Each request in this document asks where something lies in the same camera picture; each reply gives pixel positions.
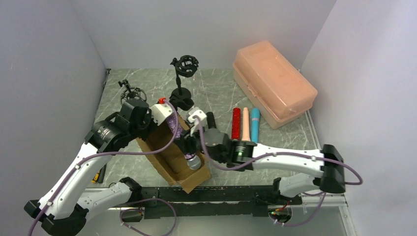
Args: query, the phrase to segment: gray marble surface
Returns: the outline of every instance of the gray marble surface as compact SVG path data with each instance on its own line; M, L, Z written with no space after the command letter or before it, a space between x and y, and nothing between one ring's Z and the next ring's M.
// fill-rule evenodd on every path
M174 69L115 69L111 70L103 96L97 110L96 121L103 120L121 108L119 99L122 89L118 81L128 79L134 87L140 87L148 96L148 103L156 102L160 97L169 97L175 83ZM254 106L233 79L232 69L199 69L192 78L182 79L182 86L193 94L195 105L205 112L214 113L217 128L222 132L231 133L232 110L234 107ZM307 116L273 130L261 118L259 142L277 148L315 149L312 130ZM141 151L135 141L124 148L124 151ZM256 171L221 171L209 165L212 178L202 186L223 185L261 185L272 184L277 177L287 177L294 173L281 170ZM142 186L168 186L144 156L114 157L107 164L107 172L102 184L91 184L90 187L108 186L121 178L129 176Z

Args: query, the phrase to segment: orange plastic container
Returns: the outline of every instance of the orange plastic container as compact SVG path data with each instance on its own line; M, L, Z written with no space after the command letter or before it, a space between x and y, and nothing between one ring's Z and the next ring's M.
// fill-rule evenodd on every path
M273 129L301 116L317 96L268 41L240 49L233 68L237 84Z

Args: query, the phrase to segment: black stand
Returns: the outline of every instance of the black stand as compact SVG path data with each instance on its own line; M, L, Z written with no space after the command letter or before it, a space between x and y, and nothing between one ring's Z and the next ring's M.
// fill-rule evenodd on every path
M175 109L181 108L183 111L188 111L194 106L194 101L191 99L191 92L186 88L181 87L181 79L179 76L186 78L192 77L198 68L198 60L189 55L182 56L179 60L174 58L171 65L175 68L177 87L172 91L170 96L170 103Z

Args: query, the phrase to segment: brown cardboard box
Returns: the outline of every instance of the brown cardboard box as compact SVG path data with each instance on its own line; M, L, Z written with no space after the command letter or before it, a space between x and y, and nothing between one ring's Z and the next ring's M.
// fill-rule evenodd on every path
M180 125L185 129L189 127L184 120L179 117ZM172 138L172 132L166 122L149 135L146 141L137 139L142 151L158 150L165 146ZM201 160L201 167L198 170L191 170L184 154L175 145L171 144L163 152L153 155L146 155L158 173L168 182L169 185L179 183L186 193L190 193L195 187L211 177L210 170L204 162L204 155L197 153Z

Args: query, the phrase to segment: light blue cylindrical object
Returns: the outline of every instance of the light blue cylindrical object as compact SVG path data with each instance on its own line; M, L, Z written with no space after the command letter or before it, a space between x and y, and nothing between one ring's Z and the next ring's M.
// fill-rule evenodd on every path
M250 135L250 140L252 142L257 143L258 142L258 136L259 136L259 119L261 118L261 113L259 112L258 108L252 109L252 113L250 115L250 118L252 120L252 132Z

